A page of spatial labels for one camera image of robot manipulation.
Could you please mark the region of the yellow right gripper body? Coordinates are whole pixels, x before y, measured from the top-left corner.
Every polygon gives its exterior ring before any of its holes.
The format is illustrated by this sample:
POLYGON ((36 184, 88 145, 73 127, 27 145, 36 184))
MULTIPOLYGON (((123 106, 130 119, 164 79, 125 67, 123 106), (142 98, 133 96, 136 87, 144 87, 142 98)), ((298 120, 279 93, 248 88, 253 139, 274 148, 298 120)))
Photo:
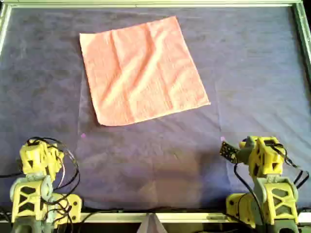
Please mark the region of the yellow right gripper body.
POLYGON ((254 165, 258 160, 257 136, 247 136, 239 143, 239 162, 254 165))

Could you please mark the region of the yellow left gripper body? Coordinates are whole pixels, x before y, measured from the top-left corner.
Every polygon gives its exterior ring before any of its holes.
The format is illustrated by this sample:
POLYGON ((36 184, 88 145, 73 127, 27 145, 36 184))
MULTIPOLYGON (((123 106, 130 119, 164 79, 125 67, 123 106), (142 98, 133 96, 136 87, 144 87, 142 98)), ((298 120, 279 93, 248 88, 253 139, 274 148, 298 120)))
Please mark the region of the yellow left gripper body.
POLYGON ((30 139, 21 147, 21 155, 25 158, 46 158, 47 154, 47 143, 42 140, 30 139))

